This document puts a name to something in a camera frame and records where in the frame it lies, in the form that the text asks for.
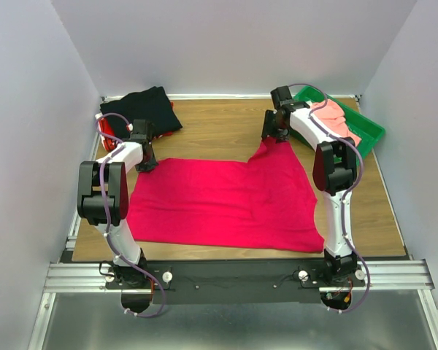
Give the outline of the magenta t shirt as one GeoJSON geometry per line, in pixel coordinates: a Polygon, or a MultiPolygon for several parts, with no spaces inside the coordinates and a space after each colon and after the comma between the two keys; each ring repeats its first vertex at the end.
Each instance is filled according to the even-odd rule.
{"type": "Polygon", "coordinates": [[[160,161],[137,177],[127,221],[137,241],[320,253],[317,202],[290,143],[267,138],[246,162],[160,161]]]}

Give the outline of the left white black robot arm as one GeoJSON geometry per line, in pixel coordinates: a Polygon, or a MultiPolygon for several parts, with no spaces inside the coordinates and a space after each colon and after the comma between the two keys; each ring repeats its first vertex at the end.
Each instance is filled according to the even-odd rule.
{"type": "Polygon", "coordinates": [[[138,288],[148,280],[153,287],[159,287],[161,283],[147,271],[145,254],[127,222],[127,173],[133,168],[139,173],[150,172],[158,165],[152,147],[154,124],[149,120],[130,122],[114,113],[128,131],[128,138],[122,139],[102,130],[100,122],[110,115],[96,115],[96,131],[103,140],[113,140],[115,148],[98,160],[80,164],[77,213],[103,235],[112,251],[113,264],[123,270],[122,279],[127,285],[138,288]]]}

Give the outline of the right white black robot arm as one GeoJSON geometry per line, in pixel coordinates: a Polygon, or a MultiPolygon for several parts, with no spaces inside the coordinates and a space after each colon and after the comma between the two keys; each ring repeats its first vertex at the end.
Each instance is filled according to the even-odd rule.
{"type": "Polygon", "coordinates": [[[353,189],[361,181],[363,159],[352,138],[340,136],[317,117],[328,106],[327,95],[320,106],[295,100],[287,85],[276,87],[270,95],[274,108],[265,113],[261,138],[286,141],[294,130],[315,151],[312,178],[323,194],[328,221],[320,274],[327,284],[336,286],[358,269],[350,205],[353,189]]]}

